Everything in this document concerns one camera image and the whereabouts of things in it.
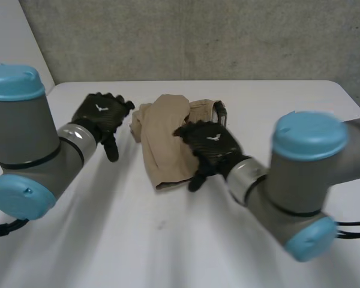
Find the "table surface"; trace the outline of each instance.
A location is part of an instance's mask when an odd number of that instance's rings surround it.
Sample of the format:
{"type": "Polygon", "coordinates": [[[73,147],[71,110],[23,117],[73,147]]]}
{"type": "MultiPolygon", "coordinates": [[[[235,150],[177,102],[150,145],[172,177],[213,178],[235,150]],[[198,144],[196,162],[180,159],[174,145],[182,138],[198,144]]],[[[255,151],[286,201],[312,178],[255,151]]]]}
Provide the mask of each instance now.
{"type": "MultiPolygon", "coordinates": [[[[293,110],[360,118],[360,108],[328,81],[88,82],[50,93],[56,126],[98,91],[137,107],[161,94],[221,99],[228,128],[263,164],[276,120],[293,110]]],[[[360,240],[337,239],[324,256],[298,263],[229,197],[220,176],[194,194],[185,186],[156,192],[129,121],[116,135],[117,163],[98,147],[45,217],[0,238],[0,287],[360,287],[360,240]]],[[[338,221],[360,220],[360,180],[333,187],[325,210],[338,221]]],[[[11,220],[0,212],[0,224],[11,220]]]]}

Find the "concrete wall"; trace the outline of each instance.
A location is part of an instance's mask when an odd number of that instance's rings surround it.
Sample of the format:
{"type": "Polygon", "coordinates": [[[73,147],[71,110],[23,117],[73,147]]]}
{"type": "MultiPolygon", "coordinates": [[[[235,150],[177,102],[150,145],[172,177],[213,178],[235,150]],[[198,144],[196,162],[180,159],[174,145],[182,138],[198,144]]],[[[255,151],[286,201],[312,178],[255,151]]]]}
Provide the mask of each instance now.
{"type": "Polygon", "coordinates": [[[20,3],[56,83],[327,79],[360,105],[360,0],[20,3]]]}

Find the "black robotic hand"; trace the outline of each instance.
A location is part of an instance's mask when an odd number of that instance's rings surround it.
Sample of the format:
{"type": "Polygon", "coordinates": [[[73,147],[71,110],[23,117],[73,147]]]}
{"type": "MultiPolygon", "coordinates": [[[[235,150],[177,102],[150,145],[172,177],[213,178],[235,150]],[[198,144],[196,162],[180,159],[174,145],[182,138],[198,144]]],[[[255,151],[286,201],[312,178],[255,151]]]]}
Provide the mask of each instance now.
{"type": "Polygon", "coordinates": [[[191,192],[197,191],[209,176],[222,174],[227,178],[237,163],[249,158],[220,123],[191,122],[179,127],[173,135],[181,137],[199,159],[199,168],[188,185],[191,192]]]}
{"type": "Polygon", "coordinates": [[[134,109],[131,101],[125,102],[121,95],[111,93],[89,94],[72,117],[72,123],[89,130],[96,142],[104,145],[109,161],[119,159],[119,151],[114,134],[124,118],[134,109]]]}

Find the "folded fabric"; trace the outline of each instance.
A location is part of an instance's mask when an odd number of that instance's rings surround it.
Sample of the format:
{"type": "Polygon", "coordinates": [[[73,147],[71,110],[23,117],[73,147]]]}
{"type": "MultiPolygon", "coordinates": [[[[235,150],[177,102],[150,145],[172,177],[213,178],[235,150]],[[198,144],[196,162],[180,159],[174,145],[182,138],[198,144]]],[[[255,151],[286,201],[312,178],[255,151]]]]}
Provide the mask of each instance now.
{"type": "Polygon", "coordinates": [[[142,104],[130,125],[136,142],[142,143],[144,164],[153,186],[160,190],[189,181],[199,161],[173,132],[187,122],[211,121],[214,104],[220,101],[189,102],[183,95],[161,95],[152,104],[142,104]]]}

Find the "white logo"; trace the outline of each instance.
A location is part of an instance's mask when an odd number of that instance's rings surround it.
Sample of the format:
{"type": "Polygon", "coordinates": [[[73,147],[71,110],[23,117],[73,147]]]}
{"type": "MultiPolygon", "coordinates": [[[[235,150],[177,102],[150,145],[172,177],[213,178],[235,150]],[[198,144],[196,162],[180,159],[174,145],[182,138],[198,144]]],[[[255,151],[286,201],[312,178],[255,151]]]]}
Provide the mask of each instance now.
{"type": "Polygon", "coordinates": [[[98,111],[99,111],[99,112],[109,110],[109,108],[108,108],[108,107],[101,108],[101,107],[99,107],[97,104],[96,104],[96,108],[98,109],[98,111]]]}
{"type": "Polygon", "coordinates": [[[216,137],[207,137],[207,139],[218,141],[220,136],[221,136],[221,134],[217,134],[216,137]]]}

